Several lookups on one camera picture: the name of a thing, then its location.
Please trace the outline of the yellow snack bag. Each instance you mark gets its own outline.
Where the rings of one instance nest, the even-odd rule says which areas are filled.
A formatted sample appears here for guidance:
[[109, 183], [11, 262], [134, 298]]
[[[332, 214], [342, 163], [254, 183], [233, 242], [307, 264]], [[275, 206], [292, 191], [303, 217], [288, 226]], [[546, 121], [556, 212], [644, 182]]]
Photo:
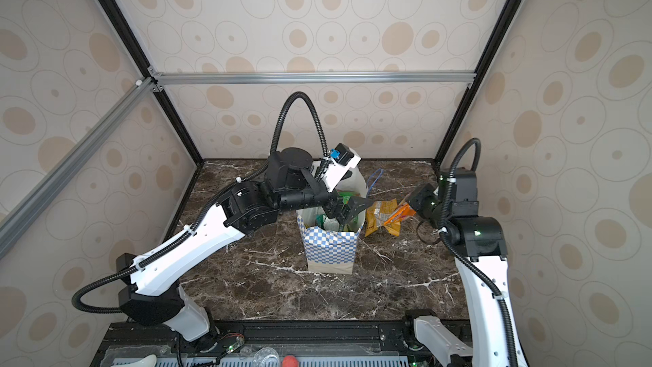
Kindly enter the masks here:
[[396, 199], [374, 202], [373, 205], [366, 210], [365, 236], [370, 236], [379, 229], [385, 229], [389, 234], [399, 236], [401, 231], [401, 224], [399, 222], [385, 224], [397, 208], [398, 203]]

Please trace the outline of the blue checkered paper bag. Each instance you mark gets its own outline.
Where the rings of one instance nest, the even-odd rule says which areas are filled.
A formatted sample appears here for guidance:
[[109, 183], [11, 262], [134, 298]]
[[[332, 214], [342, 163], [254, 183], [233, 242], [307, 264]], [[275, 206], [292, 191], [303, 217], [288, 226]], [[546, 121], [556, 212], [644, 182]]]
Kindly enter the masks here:
[[358, 241], [365, 230], [366, 211], [373, 203], [345, 225], [335, 219], [328, 219], [321, 207], [297, 212], [297, 224], [309, 272], [338, 275], [353, 273]]

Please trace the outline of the green corn snack bag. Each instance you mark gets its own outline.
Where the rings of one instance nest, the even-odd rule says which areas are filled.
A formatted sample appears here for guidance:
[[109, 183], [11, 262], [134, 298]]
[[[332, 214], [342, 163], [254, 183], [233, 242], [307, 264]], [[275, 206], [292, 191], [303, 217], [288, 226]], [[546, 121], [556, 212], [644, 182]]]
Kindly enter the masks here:
[[355, 191], [336, 190], [336, 192], [344, 205], [346, 205], [352, 197], [360, 197], [360, 194]]

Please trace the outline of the orange Foxs candy bag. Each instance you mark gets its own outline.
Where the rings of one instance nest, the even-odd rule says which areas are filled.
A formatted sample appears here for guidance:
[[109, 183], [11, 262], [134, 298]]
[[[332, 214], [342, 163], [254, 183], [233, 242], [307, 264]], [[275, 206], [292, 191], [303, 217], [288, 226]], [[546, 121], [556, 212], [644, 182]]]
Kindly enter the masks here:
[[408, 219], [409, 217], [413, 217], [416, 214], [416, 211], [412, 209], [412, 207], [407, 203], [401, 203], [397, 209], [388, 217], [385, 222], [383, 222], [384, 226], [388, 226], [391, 224], [400, 224], [402, 221], [405, 219]]

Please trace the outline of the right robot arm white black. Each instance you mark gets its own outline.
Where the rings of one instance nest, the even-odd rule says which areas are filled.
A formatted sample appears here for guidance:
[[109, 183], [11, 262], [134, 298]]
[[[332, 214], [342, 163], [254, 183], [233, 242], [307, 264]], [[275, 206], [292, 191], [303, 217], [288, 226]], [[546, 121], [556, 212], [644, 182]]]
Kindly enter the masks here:
[[472, 337], [467, 346], [439, 319], [419, 316], [413, 323], [417, 343], [443, 366], [525, 366], [509, 299], [504, 231], [497, 219], [479, 214], [475, 172], [450, 169], [438, 185], [419, 186], [407, 203], [455, 258]]

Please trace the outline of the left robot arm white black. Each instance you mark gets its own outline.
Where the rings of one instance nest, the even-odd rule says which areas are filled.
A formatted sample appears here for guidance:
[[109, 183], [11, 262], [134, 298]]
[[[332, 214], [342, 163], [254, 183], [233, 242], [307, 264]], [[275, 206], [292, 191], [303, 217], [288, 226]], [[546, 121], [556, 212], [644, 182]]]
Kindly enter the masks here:
[[132, 265], [122, 276], [120, 311], [141, 326], [165, 325], [202, 350], [211, 348], [219, 330], [179, 278], [215, 251], [275, 223], [283, 212], [320, 207], [330, 219], [349, 224], [372, 204], [363, 196], [344, 199], [336, 190], [360, 161], [344, 144], [320, 161], [295, 147], [273, 152], [260, 171], [217, 194], [193, 224], [169, 241], [140, 256], [123, 257]]

